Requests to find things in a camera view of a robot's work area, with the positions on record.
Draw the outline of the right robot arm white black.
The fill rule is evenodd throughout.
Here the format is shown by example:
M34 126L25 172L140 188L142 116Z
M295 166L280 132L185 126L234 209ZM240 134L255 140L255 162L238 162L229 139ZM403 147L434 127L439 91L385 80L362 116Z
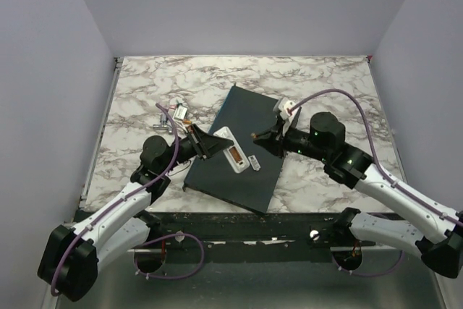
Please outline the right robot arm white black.
M376 164L371 155L345 140L345 126L330 112L319 112L304 132L292 119L277 117L276 124L252 135L254 144L269 153L286 153L321 161L335 182L379 201L401 220L383 220L347 208L333 227L341 245L371 241L415 255L432 271L450 279L462 269L462 213L437 203Z

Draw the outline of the white remote control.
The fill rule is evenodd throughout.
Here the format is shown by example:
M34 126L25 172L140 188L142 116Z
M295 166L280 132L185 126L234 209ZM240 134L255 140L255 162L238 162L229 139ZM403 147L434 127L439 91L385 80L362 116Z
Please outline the white remote control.
M216 130L214 135L232 141L232 145L223 150L224 155L235 173L244 172L250 166L250 162L232 131L225 126Z

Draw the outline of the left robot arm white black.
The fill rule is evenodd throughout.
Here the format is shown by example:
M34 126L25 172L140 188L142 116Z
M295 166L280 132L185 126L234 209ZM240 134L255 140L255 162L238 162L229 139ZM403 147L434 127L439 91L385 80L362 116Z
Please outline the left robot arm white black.
M140 165L119 194L80 223L72 227L61 224L50 233L38 277L50 285L52 296L78 301L103 267L119 255L140 244L155 246L161 231L145 209L169 186L167 174L191 158L209 159L222 153L235 142L227 128L209 135L196 124L188 126L186 136L175 137L172 144L159 135L149 137L143 143Z

